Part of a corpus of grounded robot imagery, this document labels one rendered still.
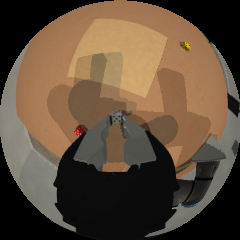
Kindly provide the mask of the white die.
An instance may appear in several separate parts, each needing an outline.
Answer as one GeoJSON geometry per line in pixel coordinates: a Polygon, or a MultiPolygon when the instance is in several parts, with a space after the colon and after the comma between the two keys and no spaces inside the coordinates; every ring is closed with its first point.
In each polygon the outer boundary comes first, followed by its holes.
{"type": "Polygon", "coordinates": [[[122,111],[112,111],[112,123],[121,123],[122,111]]]}

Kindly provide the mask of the tan square mat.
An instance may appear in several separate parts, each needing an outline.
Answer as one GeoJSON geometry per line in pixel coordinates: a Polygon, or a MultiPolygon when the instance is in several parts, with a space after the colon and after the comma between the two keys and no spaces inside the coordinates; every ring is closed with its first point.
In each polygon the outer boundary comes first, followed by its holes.
{"type": "Polygon", "coordinates": [[[133,22],[96,19],[82,37],[67,77],[104,83],[146,98],[167,39],[133,22]]]}

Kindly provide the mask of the red die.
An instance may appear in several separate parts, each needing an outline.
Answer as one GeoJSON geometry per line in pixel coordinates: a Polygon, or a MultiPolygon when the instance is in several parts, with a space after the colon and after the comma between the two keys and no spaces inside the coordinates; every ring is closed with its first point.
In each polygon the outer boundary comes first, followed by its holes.
{"type": "Polygon", "coordinates": [[[79,126],[75,129],[74,133],[79,137],[84,131],[85,131],[85,129],[84,129],[81,125],[79,125],[79,126]]]}

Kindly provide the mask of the yellow die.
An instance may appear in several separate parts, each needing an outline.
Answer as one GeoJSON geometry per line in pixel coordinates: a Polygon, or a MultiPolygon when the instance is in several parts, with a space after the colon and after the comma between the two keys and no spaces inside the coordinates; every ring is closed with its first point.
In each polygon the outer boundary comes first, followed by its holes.
{"type": "Polygon", "coordinates": [[[190,45],[187,42],[181,42],[181,47],[184,48],[186,51],[190,50],[190,45]]]}

